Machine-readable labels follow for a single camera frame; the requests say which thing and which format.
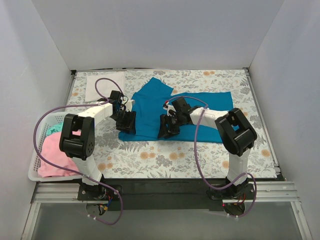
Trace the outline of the teal blue t shirt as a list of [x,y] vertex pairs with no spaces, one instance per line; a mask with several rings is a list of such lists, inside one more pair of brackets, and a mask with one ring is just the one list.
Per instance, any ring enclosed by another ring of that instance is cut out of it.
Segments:
[[[136,112],[136,134],[120,132],[118,138],[124,142],[157,141],[160,130],[160,115],[165,114],[163,104],[172,96],[173,88],[162,83],[157,78],[151,78],[139,91],[135,92],[132,110]],[[191,107],[203,106],[199,101],[208,104],[208,108],[216,111],[230,111],[234,108],[232,95],[228,92],[183,92],[178,97],[185,97]]]

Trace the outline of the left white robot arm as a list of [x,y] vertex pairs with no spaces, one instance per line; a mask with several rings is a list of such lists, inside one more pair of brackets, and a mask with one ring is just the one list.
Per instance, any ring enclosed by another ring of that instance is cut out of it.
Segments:
[[95,127],[106,118],[115,121],[118,131],[136,133],[136,112],[132,110],[135,101],[120,91],[113,90],[108,100],[98,101],[78,114],[68,113],[64,117],[59,149],[64,152],[83,174],[82,182],[97,186],[103,175],[93,157],[95,149]]

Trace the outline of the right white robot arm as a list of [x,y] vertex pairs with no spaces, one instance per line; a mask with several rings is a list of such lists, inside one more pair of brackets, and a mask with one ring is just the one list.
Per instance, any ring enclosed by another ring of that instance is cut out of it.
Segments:
[[[209,109],[209,105],[200,101],[204,106],[190,106],[187,96],[172,97],[164,102],[166,114],[160,116],[158,139],[167,139],[177,136],[180,127],[194,125],[194,157],[198,172],[205,184],[212,190],[222,191],[232,186],[240,187],[247,182],[247,172],[251,149],[257,139],[257,133],[244,113],[239,108],[229,111]],[[216,129],[222,144],[228,152],[229,167],[226,176],[226,185],[213,186],[204,177],[198,159],[197,140],[200,126]]]

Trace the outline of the folded white t shirt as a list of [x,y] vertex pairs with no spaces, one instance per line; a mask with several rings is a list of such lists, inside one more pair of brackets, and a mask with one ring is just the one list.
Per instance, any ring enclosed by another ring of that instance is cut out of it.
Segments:
[[[85,102],[96,102],[102,98],[96,91],[95,83],[98,79],[108,78],[113,80],[121,90],[125,89],[125,74],[123,72],[109,72],[106,74],[89,75],[86,77]],[[100,80],[97,83],[98,91],[105,97],[109,97],[111,91],[119,91],[116,84],[109,80]]]

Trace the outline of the floral patterned table cloth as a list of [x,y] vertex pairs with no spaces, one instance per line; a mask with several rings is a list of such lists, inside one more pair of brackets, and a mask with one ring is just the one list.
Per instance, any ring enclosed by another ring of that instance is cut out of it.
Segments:
[[[279,165],[257,110],[246,72],[237,70],[126,70],[124,94],[132,97],[151,78],[173,88],[173,94],[230,92],[257,133],[248,159],[255,178],[277,176]],[[121,141],[115,122],[107,119],[95,130],[94,160],[107,178],[199,178],[194,143],[183,141]],[[224,178],[229,154],[222,144],[197,143],[200,169],[206,178]]]

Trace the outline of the mint green t shirt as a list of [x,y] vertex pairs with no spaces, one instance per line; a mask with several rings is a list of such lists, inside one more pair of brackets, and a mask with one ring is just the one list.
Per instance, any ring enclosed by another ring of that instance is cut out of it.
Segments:
[[54,133],[58,133],[58,132],[61,132],[62,131],[62,128],[63,128],[63,123],[59,123],[59,124],[55,124],[51,127],[48,128],[48,130],[46,131],[46,136],[50,136]]

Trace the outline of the white plastic laundry basket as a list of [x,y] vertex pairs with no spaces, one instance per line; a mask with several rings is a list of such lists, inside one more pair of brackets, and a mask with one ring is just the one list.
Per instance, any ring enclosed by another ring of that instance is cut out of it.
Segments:
[[[61,112],[53,112],[46,115],[39,123],[35,141],[38,151],[41,153],[42,146],[45,141],[46,133],[49,128],[54,125],[60,124],[64,121],[65,115],[68,112],[61,111]],[[72,181],[80,179],[81,175],[72,175],[72,176],[48,176],[48,177],[41,177],[38,173],[39,168],[41,167],[42,159],[38,156],[37,152],[33,150],[31,162],[29,165],[28,170],[28,178],[34,182],[64,182],[64,181]]]

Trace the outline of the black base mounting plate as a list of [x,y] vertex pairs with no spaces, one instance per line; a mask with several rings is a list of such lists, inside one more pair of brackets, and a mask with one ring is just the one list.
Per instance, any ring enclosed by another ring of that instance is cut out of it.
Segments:
[[253,200],[255,188],[245,182],[240,187],[223,190],[209,188],[201,179],[105,179],[103,186],[89,187],[81,184],[77,199],[92,203],[105,203],[109,211],[120,210],[209,210],[233,215],[245,211],[245,201]]

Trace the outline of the pink t shirt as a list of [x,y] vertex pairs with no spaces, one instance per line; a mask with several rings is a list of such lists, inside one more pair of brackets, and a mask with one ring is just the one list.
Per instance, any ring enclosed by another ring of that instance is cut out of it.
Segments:
[[[41,155],[49,162],[61,166],[63,168],[68,168],[74,171],[78,171],[76,164],[71,158],[60,151],[59,143],[61,138],[61,132],[55,132],[44,139],[41,149]],[[60,168],[56,168],[42,159],[40,161],[40,167],[38,169],[38,175],[42,178],[46,177],[69,177],[75,176],[76,173],[66,171]]]

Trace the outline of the aluminium frame rail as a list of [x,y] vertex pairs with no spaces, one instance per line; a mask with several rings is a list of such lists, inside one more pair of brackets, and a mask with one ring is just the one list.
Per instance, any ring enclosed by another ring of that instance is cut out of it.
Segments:
[[[32,203],[79,203],[77,183],[38,183]],[[300,196],[291,181],[260,181],[257,183],[257,202],[299,202]]]

